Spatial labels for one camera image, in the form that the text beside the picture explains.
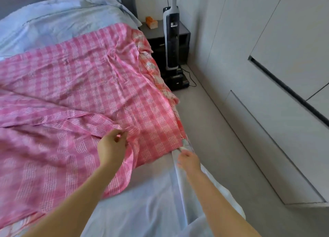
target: gray floor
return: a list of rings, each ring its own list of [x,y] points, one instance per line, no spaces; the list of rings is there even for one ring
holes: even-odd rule
[[[185,131],[203,165],[229,189],[247,221],[263,236],[329,236],[328,208],[288,208],[272,189],[197,81],[174,92]]]

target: person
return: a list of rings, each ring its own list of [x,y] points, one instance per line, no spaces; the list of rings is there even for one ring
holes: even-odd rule
[[[79,237],[105,188],[123,162],[127,135],[128,132],[121,130],[113,130],[105,135],[97,145],[100,166],[76,191],[23,236]],[[201,164],[195,153],[182,151],[178,166],[185,170],[215,237],[260,236],[201,171]]]

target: nightstand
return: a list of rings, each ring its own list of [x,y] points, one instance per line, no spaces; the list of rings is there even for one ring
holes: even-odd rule
[[[166,47],[165,47],[165,34],[163,32],[163,20],[158,21],[158,28],[149,29],[143,23],[139,28],[147,38],[153,50],[152,57],[157,63],[159,69],[165,70],[166,68]],[[187,28],[179,22],[179,64],[183,65],[187,62],[188,51],[190,49],[191,33]]]

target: checkered sheet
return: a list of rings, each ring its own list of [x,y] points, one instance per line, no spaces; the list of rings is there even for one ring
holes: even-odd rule
[[[182,145],[178,100],[150,53],[142,32],[118,23],[0,62],[0,228],[38,218],[80,186],[113,128],[129,131],[129,147],[104,197]]]

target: orange box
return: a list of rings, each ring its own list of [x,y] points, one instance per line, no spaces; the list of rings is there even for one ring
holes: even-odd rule
[[[151,16],[146,17],[145,20],[146,20],[146,25],[150,29],[155,29],[158,27],[158,21],[154,20]]]

